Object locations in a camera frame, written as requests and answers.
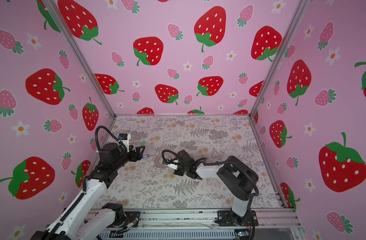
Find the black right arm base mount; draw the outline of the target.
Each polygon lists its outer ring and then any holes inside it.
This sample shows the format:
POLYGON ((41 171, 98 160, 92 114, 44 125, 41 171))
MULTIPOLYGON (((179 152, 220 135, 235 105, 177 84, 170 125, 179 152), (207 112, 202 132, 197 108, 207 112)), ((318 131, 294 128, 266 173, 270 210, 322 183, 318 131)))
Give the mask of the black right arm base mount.
POLYGON ((247 211, 243 217, 232 210, 218 211, 215 223, 221 227, 257 227, 259 225, 255 211, 247 211))

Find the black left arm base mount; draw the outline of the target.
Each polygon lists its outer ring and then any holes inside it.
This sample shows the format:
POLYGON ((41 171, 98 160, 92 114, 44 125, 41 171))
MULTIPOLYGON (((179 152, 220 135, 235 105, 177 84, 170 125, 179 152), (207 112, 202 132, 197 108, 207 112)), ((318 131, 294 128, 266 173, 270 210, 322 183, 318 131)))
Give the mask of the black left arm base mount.
POLYGON ((116 229, 117 234, 124 234, 139 225, 141 212, 123 212, 116 215, 115 221, 110 228, 116 229))

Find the aluminium corner post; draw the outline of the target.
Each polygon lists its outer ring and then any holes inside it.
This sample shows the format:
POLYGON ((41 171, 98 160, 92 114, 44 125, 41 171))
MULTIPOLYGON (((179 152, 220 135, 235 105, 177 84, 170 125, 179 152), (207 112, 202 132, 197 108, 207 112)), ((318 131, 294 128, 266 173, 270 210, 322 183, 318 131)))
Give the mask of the aluminium corner post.
POLYGON ((73 52, 73 55, 75 56, 83 73, 88 78, 96 95, 98 96, 99 100, 105 107, 109 117, 112 120, 114 120, 116 117, 116 114, 115 114, 114 110, 112 109, 111 105, 109 104, 109 102, 106 98, 106 95, 104 94, 103 90, 101 89, 101 87, 100 87, 92 69, 90 68, 88 62, 86 61, 86 58, 84 57, 81 49, 79 48, 77 42, 75 41, 74 36, 68 29, 66 22, 64 21, 63 17, 61 16, 61 13, 57 6, 57 1, 44 0, 43 2, 44 2, 44 5, 46 6, 46 8, 48 9, 50 16, 53 18, 55 24, 58 26, 61 34, 63 35, 65 41, 67 42, 68 46, 70 47, 71 51, 73 52))
POLYGON ((263 100, 263 97, 265 96, 265 93, 266 93, 268 87, 270 86, 271 81, 273 80, 275 73, 277 72, 278 67, 284 58, 284 52, 287 49, 287 47, 289 46, 289 44, 291 43, 292 38, 293 38, 294 34, 296 33, 297 28, 299 27, 308 7, 310 5, 310 2, 311 2, 310 0, 299 1, 299 4, 296 8, 294 16, 287 28, 285 35, 283 36, 282 43, 281 43, 277 53, 275 54, 273 63, 271 65, 271 67, 269 68, 266 79, 263 82, 263 85, 258 94, 257 100, 252 108, 252 111, 250 113, 251 120, 254 118, 254 116, 263 100))

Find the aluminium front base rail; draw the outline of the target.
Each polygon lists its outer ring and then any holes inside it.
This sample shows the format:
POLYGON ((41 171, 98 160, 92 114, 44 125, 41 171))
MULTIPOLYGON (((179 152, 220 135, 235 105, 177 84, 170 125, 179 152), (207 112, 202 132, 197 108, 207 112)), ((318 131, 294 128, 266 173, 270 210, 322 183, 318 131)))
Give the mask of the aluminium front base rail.
MULTIPOLYGON (((292 209, 253 209, 259 225, 257 229, 296 229, 300 221, 292 209)), ((140 212, 135 230, 227 229, 215 223, 219 209, 125 209, 140 212)))

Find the right aluminium corner post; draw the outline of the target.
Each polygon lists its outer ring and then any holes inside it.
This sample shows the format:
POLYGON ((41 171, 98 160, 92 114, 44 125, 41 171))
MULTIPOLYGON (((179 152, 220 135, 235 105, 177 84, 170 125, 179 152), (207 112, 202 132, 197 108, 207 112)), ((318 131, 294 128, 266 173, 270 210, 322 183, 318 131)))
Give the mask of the right aluminium corner post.
POLYGON ((282 43, 281 43, 277 53, 275 54, 273 63, 271 65, 271 67, 269 68, 266 79, 263 82, 263 85, 258 94, 257 100, 252 108, 252 111, 250 113, 251 120, 254 118, 254 116, 263 100, 263 97, 265 96, 265 93, 266 93, 268 87, 270 86, 271 81, 273 80, 275 73, 277 72, 278 67, 284 58, 284 52, 287 49, 287 47, 289 46, 289 44, 291 43, 292 38, 293 38, 294 34, 296 33, 297 28, 299 27, 308 7, 310 5, 310 2, 311 2, 310 0, 299 1, 299 4, 296 8, 294 16, 287 28, 285 35, 283 36, 282 43))

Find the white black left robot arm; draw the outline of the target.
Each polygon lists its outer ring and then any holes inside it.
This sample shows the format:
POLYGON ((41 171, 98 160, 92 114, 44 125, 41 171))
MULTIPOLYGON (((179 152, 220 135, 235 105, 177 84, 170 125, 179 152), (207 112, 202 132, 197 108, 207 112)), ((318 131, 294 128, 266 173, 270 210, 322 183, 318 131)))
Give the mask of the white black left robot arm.
POLYGON ((130 145, 131 135, 115 136, 108 128, 99 126, 95 137, 101 129, 107 131, 114 142, 103 147, 96 143, 99 162, 89 175, 82 178, 79 194, 46 230, 37 231, 32 240, 98 240, 100 233, 109 226, 119 228, 119 233, 123 234, 138 223, 138 217, 129 220, 123 206, 115 203, 105 204, 91 220, 85 220, 94 203, 113 183, 118 170, 144 156, 145 146, 130 145))

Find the left aluminium corner post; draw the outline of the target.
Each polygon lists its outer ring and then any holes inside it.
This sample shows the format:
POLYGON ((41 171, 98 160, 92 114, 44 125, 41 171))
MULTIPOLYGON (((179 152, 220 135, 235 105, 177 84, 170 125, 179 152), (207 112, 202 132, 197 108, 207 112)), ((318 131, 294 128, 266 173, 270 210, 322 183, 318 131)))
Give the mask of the left aluminium corner post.
POLYGON ((64 21, 63 17, 61 16, 61 13, 57 6, 57 1, 44 0, 43 2, 44 2, 44 5, 46 6, 46 8, 48 9, 50 16, 53 18, 55 24, 58 26, 61 34, 63 35, 65 41, 67 42, 68 46, 70 47, 71 51, 73 52, 73 55, 75 56, 83 73, 88 78, 96 95, 98 96, 99 100, 105 107, 109 117, 112 120, 114 120, 116 117, 116 114, 115 114, 114 110, 112 109, 111 105, 109 104, 109 102, 106 98, 106 95, 104 94, 103 90, 101 89, 101 87, 100 87, 92 69, 90 68, 88 62, 86 61, 86 58, 84 57, 81 49, 79 48, 77 42, 75 41, 74 36, 68 29, 66 22, 64 21))

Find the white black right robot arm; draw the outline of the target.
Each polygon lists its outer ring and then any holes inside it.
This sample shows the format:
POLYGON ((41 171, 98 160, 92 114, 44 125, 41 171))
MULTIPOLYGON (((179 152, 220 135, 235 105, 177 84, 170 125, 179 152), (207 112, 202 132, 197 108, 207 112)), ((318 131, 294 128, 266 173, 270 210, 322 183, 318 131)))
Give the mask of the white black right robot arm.
POLYGON ((253 199, 259 196, 257 187, 259 176, 235 156, 229 156, 223 162, 207 162, 207 158, 194 160, 185 151, 175 153, 163 150, 162 164, 173 169, 174 174, 194 179, 220 179, 234 195, 232 213, 244 218, 252 210, 253 199))

